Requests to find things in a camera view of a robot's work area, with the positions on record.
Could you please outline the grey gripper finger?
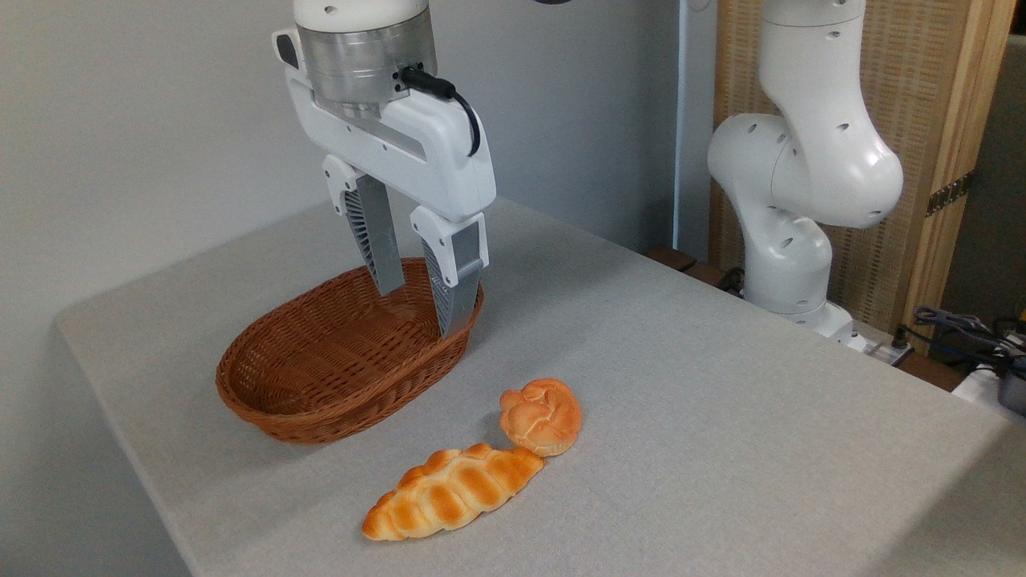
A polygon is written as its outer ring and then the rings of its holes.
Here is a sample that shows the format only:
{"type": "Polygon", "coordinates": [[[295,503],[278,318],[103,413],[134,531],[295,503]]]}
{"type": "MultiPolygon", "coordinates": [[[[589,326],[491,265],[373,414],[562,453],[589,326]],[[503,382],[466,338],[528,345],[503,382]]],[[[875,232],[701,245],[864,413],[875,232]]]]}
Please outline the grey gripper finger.
{"type": "Polygon", "coordinates": [[[351,164],[327,155],[322,164],[337,213],[349,223],[357,246],[382,296],[406,283],[387,189],[351,164]]]}
{"type": "Polygon", "coordinates": [[[484,215],[451,222],[426,207],[410,215],[422,240],[441,336],[469,325],[481,270],[490,263],[484,215]]]}

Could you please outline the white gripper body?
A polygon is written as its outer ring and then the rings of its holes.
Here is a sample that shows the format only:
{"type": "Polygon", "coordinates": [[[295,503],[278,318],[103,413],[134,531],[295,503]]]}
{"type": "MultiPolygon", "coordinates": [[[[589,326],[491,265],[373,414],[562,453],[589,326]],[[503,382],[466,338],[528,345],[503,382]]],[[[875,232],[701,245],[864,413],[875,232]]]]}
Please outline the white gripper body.
{"type": "Polygon", "coordinates": [[[495,199],[490,151],[471,152],[471,127],[458,103],[422,94],[399,74],[435,73],[429,28],[323,33],[279,30],[276,54],[305,134],[418,204],[452,222],[495,199]]]}

